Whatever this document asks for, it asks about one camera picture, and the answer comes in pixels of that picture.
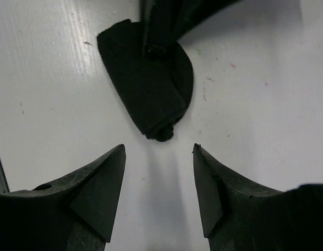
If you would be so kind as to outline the black sock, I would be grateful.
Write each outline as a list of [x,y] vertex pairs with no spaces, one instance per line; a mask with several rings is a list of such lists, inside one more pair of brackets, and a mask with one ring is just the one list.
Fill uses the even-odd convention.
[[189,108],[193,67],[175,43],[159,59],[141,51],[142,25],[123,20],[97,36],[98,50],[129,116],[147,139],[165,142]]

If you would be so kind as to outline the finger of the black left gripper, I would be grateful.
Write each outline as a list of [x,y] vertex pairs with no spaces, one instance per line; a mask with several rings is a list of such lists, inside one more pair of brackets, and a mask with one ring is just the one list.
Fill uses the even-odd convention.
[[235,3],[237,1],[229,0],[161,1],[161,13],[167,22],[166,31],[161,32],[163,52],[194,27]]
[[140,4],[140,22],[142,24],[142,52],[144,56],[159,56],[160,48],[151,42],[151,31],[155,9],[158,7],[158,1],[141,0]]

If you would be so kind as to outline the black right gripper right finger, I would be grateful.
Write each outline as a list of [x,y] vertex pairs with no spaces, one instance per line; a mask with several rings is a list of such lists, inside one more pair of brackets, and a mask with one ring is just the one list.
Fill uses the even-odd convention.
[[323,250],[323,184],[282,192],[193,147],[203,235],[210,250]]

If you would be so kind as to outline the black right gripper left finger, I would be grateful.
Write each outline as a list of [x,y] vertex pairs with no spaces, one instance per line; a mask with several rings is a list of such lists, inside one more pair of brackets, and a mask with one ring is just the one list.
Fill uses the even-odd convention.
[[124,170],[120,144],[33,190],[0,193],[0,250],[104,250]]

